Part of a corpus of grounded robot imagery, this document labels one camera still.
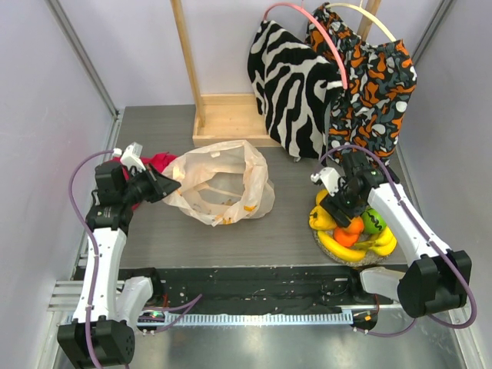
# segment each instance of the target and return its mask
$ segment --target red cloth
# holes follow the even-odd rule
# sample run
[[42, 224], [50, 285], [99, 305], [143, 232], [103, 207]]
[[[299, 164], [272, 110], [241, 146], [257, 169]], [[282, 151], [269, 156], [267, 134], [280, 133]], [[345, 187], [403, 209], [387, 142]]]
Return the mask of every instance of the red cloth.
[[[140, 158], [142, 163], [146, 164], [151, 164], [159, 173], [162, 173], [163, 170], [173, 161], [177, 158], [175, 155], [171, 155], [168, 152], [162, 152], [160, 154], [154, 155], [152, 158]], [[118, 163], [120, 162], [120, 158], [113, 158], [111, 161], [117, 161]], [[125, 178], [128, 180], [130, 176], [128, 175], [128, 172], [126, 168], [124, 169], [124, 174]], [[140, 204], [133, 205], [131, 209], [135, 210], [138, 208]]]

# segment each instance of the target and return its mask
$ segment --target wooden base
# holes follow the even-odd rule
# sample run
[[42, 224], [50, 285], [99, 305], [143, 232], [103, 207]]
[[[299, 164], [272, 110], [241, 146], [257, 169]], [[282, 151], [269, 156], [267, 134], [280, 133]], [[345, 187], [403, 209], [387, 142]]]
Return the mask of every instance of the wooden base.
[[245, 139], [257, 147], [280, 146], [268, 135], [253, 94], [202, 95], [205, 122], [194, 119], [193, 143], [206, 146]]

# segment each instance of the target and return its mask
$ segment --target black and white striped fabric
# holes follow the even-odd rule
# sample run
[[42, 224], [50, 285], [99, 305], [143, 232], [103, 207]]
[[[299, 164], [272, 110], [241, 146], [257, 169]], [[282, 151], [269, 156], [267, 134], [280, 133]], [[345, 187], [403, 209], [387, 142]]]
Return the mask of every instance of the black and white striped fabric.
[[268, 134], [295, 158], [325, 151], [324, 116], [342, 91], [335, 63], [273, 21], [263, 21], [248, 57], [248, 74]]

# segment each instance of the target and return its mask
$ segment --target white wall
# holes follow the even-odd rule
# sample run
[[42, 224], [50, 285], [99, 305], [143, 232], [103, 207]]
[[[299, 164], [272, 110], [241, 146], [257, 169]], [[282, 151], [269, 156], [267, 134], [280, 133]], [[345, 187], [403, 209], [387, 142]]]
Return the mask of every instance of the white wall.
[[[103, 148], [111, 117], [43, 1], [0, 2], [0, 66], [0, 366], [33, 369], [82, 235], [69, 175]], [[78, 179], [83, 204], [92, 172]]]
[[[182, 0], [203, 93], [251, 91], [246, 60], [264, 11], [276, 0]], [[384, 0], [380, 20], [410, 51], [440, 0]], [[109, 94], [119, 107], [191, 104], [178, 32], [169, 0], [62, 0]], [[312, 11], [322, 1], [306, 0]], [[357, 31], [361, 16], [338, 8]], [[270, 19], [302, 37], [307, 20], [276, 8]], [[386, 42], [373, 27], [370, 42]]]
[[417, 199], [431, 227], [473, 268], [478, 301], [473, 326], [492, 361], [492, 2], [455, 2], [417, 65], [400, 143]]

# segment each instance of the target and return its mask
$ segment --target wooden post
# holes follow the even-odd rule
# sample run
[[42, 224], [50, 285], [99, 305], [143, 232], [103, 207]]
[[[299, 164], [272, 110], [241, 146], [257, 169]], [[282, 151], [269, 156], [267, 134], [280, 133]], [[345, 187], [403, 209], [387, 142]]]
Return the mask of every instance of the wooden post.
[[198, 125], [203, 127], [205, 124], [205, 110], [203, 100], [200, 94], [200, 88], [198, 86], [197, 73], [194, 69], [193, 55], [191, 54], [190, 39], [188, 37], [188, 30], [186, 29], [185, 16], [183, 15], [183, 7], [181, 0], [171, 0], [172, 11], [175, 15], [176, 27], [178, 28], [179, 41], [181, 42], [181, 48], [183, 49], [184, 63], [186, 63], [186, 70], [188, 71], [188, 77], [190, 79], [191, 91], [193, 92], [194, 104], [197, 108], [197, 116], [199, 119]]
[[[381, 0], [367, 0], [365, 9], [372, 15], [376, 15], [380, 4]], [[368, 17], [363, 16], [361, 23], [359, 24], [359, 29], [357, 30], [357, 34], [362, 37], [363, 41], [366, 41], [369, 31], [371, 30], [371, 26], [372, 21]]]

